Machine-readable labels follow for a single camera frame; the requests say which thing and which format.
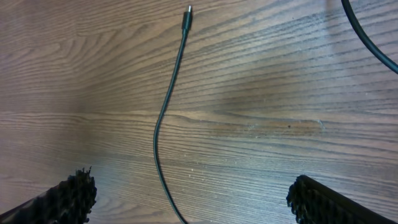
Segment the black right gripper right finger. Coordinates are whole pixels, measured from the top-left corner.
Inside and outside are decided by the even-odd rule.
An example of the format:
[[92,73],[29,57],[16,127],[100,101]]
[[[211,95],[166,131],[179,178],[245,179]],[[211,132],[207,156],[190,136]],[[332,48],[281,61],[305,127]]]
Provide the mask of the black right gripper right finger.
[[286,200],[298,224],[395,224],[306,175],[296,178]]

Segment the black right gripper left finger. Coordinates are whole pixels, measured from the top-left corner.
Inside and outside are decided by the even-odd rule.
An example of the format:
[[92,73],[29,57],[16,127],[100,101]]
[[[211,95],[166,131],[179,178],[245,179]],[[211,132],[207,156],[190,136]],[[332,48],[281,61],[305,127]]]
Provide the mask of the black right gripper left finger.
[[67,180],[1,214],[1,224],[84,224],[96,203],[91,171],[77,170]]

